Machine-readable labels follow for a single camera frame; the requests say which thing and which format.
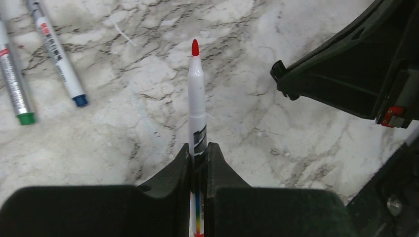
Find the white marker pen green tip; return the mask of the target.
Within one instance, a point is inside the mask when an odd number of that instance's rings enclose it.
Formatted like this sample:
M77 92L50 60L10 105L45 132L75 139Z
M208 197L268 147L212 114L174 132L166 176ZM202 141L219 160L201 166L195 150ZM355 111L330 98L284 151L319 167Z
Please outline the white marker pen green tip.
M0 69L19 123L23 126L36 123L35 112L28 97L24 77L2 20L0 21Z

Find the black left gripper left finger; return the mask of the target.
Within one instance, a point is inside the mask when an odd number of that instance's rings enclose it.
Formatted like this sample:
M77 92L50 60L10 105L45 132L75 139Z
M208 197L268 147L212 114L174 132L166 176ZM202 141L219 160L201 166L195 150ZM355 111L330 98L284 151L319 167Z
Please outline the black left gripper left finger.
M36 186L0 210L3 237L186 237L190 158L175 159L141 185Z

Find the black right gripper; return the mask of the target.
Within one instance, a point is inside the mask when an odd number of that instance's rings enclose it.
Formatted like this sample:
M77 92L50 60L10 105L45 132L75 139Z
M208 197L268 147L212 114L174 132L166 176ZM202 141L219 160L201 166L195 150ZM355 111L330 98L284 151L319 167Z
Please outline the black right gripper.
M270 74L301 96L376 124L408 128L419 115L419 2L376 0L315 50Z

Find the white marker pen red end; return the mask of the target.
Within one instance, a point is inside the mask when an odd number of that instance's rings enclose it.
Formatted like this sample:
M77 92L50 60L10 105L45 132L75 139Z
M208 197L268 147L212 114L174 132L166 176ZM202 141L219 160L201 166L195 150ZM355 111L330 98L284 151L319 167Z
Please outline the white marker pen red end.
M203 237L204 170L207 151L207 121L205 107L205 74L201 64L199 44L192 41L188 82L188 144L192 162L191 221L195 237Z

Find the grey marker pen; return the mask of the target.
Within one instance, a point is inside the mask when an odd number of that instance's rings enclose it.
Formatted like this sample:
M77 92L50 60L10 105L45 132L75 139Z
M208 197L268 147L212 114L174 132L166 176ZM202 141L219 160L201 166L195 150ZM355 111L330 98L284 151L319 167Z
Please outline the grey marker pen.
M36 29L42 35L43 43L47 49L53 64L60 75L65 88L78 108L88 105L87 96L82 85L69 61L65 50L59 42L58 36L44 14L38 0L26 0L25 5L32 16Z

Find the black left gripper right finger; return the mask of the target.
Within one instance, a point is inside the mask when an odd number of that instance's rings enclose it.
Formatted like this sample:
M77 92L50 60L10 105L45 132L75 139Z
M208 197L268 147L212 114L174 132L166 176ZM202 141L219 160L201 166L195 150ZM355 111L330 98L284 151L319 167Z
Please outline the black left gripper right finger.
M256 188L207 147L205 235L208 237L355 237L345 205L319 189Z

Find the black mounting rail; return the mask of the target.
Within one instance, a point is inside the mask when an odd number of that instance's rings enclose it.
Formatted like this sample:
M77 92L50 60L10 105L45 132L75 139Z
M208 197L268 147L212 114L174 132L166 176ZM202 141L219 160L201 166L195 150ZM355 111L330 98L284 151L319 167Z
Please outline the black mounting rail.
M419 139L403 144L347 209L360 237L417 237Z

